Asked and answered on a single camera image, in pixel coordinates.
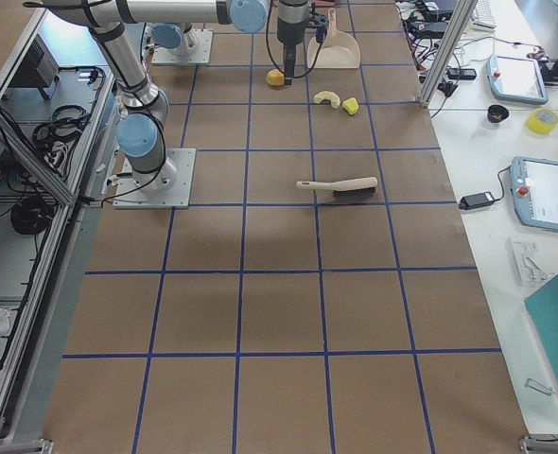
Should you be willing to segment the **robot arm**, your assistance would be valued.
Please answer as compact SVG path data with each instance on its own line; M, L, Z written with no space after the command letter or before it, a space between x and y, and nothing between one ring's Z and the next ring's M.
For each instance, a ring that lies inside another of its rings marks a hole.
M169 178L164 138L168 101L151 81L125 25L210 22L255 33L270 15L269 1L25 1L23 6L45 9L66 23L89 30L129 111L117 132L133 133L134 143L122 136L117 142L131 164L133 178L141 184Z
M178 56L193 53L200 43L199 38L193 32L193 23L186 20L175 23L153 23L150 34L152 41L157 46Z

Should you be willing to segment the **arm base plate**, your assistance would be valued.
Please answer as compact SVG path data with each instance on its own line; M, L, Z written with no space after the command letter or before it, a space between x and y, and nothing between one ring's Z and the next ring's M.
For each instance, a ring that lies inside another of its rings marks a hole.
M213 31L190 28L187 32L172 24L157 24L151 32L154 43L152 64L158 66L208 64Z
M194 148L168 148L166 163L155 180L147 182L155 175L132 175L129 160L124 159L122 171L131 175L118 182L119 196L113 198L117 209L165 209L187 208L196 160Z

